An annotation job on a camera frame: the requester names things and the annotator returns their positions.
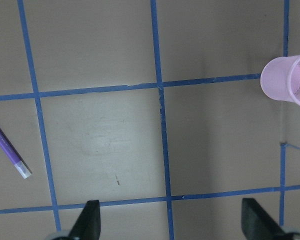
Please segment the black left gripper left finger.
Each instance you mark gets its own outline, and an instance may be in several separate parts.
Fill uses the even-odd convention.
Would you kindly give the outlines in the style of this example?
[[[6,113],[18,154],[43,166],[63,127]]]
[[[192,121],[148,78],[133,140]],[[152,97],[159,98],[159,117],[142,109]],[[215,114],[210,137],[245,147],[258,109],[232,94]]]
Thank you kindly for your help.
[[[89,200],[69,232],[70,240],[99,240],[101,235],[100,202]]]

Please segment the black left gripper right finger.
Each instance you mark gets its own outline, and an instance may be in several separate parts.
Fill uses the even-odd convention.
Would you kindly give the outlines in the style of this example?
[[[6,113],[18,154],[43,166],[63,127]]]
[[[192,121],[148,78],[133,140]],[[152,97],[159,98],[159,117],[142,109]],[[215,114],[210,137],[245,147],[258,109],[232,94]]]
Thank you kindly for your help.
[[[242,199],[241,230],[246,240],[290,239],[290,234],[285,233],[254,198]]]

